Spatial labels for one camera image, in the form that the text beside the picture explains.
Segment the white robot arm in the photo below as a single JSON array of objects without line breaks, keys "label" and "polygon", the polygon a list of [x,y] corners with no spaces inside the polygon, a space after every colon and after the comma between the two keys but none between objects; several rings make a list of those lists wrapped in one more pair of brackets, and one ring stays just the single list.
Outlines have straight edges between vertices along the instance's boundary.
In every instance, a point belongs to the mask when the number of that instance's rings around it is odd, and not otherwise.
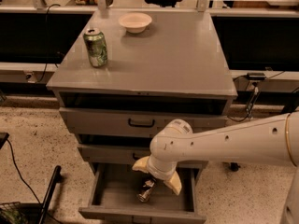
[{"label": "white robot arm", "polygon": [[299,114],[286,113],[196,133],[183,119],[170,121],[133,169],[153,175],[179,194],[177,166],[183,161],[222,161],[276,166],[299,165]]}]

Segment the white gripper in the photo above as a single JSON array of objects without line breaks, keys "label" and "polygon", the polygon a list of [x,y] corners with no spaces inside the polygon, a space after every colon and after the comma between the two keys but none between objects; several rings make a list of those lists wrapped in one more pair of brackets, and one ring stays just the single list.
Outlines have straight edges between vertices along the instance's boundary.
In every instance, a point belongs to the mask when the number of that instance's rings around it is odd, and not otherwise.
[{"label": "white gripper", "polygon": [[164,181],[176,195],[179,195],[182,189],[181,181],[176,171],[176,161],[161,161],[154,156],[146,156],[137,160],[132,169],[137,172],[150,173],[154,177]]}]

